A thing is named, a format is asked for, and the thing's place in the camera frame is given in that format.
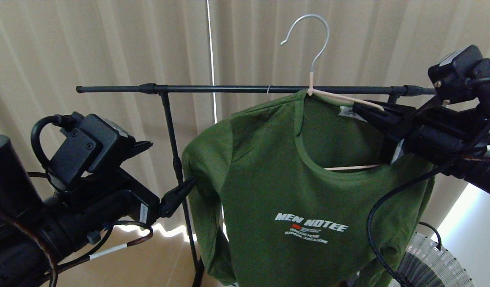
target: white lettering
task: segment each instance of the white lettering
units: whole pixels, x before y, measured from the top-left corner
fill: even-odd
[[[304,219],[303,217],[295,216],[293,218],[292,222],[300,223],[300,222],[302,222],[303,219]]]
[[[287,214],[277,214],[275,220],[285,220]]]
[[[304,225],[305,225],[305,226],[312,226],[313,224],[314,224],[314,219],[308,219],[308,220],[307,220],[307,221],[304,223]]]
[[[348,225],[341,225],[340,227],[338,227],[337,231],[344,232],[348,227]]]
[[[332,223],[332,225],[330,225],[329,229],[332,229],[332,230],[337,230],[337,228],[340,226],[340,224],[337,224],[337,223]]]
[[[324,220],[316,220],[314,222],[314,224],[312,225],[312,227],[320,227],[321,225],[323,225],[323,222],[325,222]]]

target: black cylinder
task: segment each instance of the black cylinder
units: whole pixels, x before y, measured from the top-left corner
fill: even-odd
[[[0,134],[0,209],[24,224],[39,220],[43,202],[24,170],[12,143]],[[15,232],[0,218],[0,239]]]

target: hanger hook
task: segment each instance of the hanger hook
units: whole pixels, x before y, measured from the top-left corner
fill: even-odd
[[[314,64],[316,64],[316,60],[321,56],[321,54],[323,54],[323,51],[327,48],[328,40],[330,39],[330,27],[328,26],[327,20],[325,20],[323,17],[319,16],[318,14],[307,14],[307,15],[303,15],[302,17],[298,18],[293,23],[293,25],[291,25],[291,28],[289,29],[289,32],[287,32],[286,39],[284,41],[282,41],[280,43],[280,45],[282,46],[283,44],[287,43],[287,40],[289,38],[289,35],[291,34],[291,31],[293,31],[294,26],[296,26],[296,24],[298,22],[300,22],[300,20],[305,19],[305,18],[310,18],[310,17],[319,19],[321,22],[323,22],[323,24],[325,24],[325,27],[327,28],[327,38],[325,40],[325,44],[323,45],[323,48],[321,48],[321,51],[316,55],[316,57],[312,61],[312,65],[310,67],[310,71],[311,72],[314,72]]]

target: beige floor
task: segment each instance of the beige floor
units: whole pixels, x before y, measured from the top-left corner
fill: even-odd
[[[125,232],[114,228],[102,249],[137,238],[136,231]],[[83,254],[90,246],[68,259]],[[190,245],[178,234],[163,237],[155,231],[145,243],[107,254],[59,275],[59,287],[190,287],[194,279],[194,266]],[[202,287],[222,285],[205,274]]]

